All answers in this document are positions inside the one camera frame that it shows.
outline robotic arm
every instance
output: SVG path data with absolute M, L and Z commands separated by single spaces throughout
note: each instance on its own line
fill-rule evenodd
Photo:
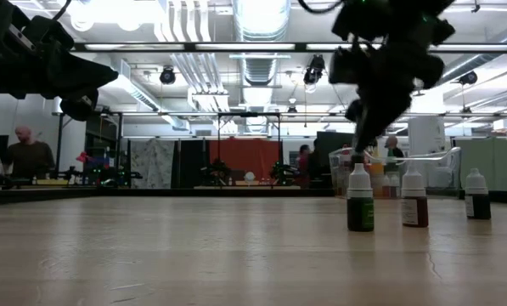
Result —
M 96 107 L 98 88 L 119 74 L 70 54 L 74 40 L 57 21 L 67 4 L 52 20 L 42 16 L 30 20 L 0 0 L 0 94 L 16 99 L 27 94 L 60 97 L 66 115 L 85 121 Z
M 425 89 L 436 86 L 444 63 L 428 54 L 428 48 L 455 33 L 446 20 L 437 17 L 453 1 L 341 0 L 330 8 L 314 10 L 299 0 L 312 14 L 325 14 L 344 4 L 332 32 L 343 41 L 349 41 L 352 34 L 352 46 L 333 54 L 329 82 L 358 85 L 360 99 L 346 112 L 346 118 L 357 123 L 353 144 L 357 160 L 410 107 L 414 80 L 421 80 Z M 375 39 L 382 41 L 377 49 L 371 45 Z

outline man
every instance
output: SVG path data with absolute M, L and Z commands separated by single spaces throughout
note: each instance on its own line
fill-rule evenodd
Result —
M 397 136 L 391 135 L 387 138 L 386 148 L 387 148 L 387 157 L 404 157 L 404 153 L 402 150 L 397 148 L 398 139 Z M 398 172 L 398 166 L 394 162 L 388 162 L 386 164 L 386 173 Z
M 14 165 L 12 177 L 32 179 L 45 179 L 54 167 L 53 153 L 49 145 L 32 138 L 32 131 L 28 127 L 17 127 L 15 135 L 18 144 L 8 147 L 4 158 L 4 170 L 8 171 L 9 165 Z

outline person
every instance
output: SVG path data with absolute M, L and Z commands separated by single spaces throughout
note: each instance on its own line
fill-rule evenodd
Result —
M 307 162 L 310 156 L 310 147 L 307 144 L 301 145 L 301 148 L 298 151 L 298 176 L 296 177 L 296 184 L 301 186 L 301 188 L 306 189 L 310 184 L 310 180 L 307 172 Z
M 45 179 L 46 174 L 55 167 L 53 152 L 49 145 L 32 138 L 32 131 L 28 127 L 17 127 L 15 135 L 19 143 L 8 147 L 3 160 L 4 171 L 7 173 L 10 165 L 14 165 L 12 177 L 22 179 Z
M 398 149 L 397 136 L 391 135 L 386 140 L 385 147 L 387 148 L 387 157 L 404 157 L 402 150 Z M 386 164 L 386 173 L 398 172 L 398 165 L 395 162 L 388 162 Z
M 310 179 L 317 178 L 321 175 L 321 164 L 319 160 L 319 151 L 317 150 L 318 140 L 313 141 L 313 152 L 310 153 L 307 159 L 307 172 Z

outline green liquid bottle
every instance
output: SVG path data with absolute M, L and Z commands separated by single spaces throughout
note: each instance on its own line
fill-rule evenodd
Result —
M 347 188 L 347 228 L 351 231 L 374 230 L 374 197 L 370 176 L 364 164 L 356 163 Z

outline clear plastic container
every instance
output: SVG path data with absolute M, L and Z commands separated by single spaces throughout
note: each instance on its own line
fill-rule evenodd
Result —
M 346 190 L 349 183 L 349 174 L 351 173 L 351 153 L 352 148 L 343 148 L 335 150 L 329 154 L 330 172 L 332 175 L 333 188 L 336 196 L 346 196 Z M 406 162 L 414 161 L 424 179 L 424 186 L 429 190 L 443 190 L 458 192 L 460 187 L 460 148 L 455 147 L 449 151 L 408 156 L 408 157 L 375 157 L 365 153 L 369 167 L 366 167 L 370 174 L 370 181 L 374 191 L 374 197 L 383 195 L 383 179 L 386 174 L 397 175 L 401 179 L 406 173 Z M 380 172 L 380 164 L 388 162 L 396 163 L 389 172 Z

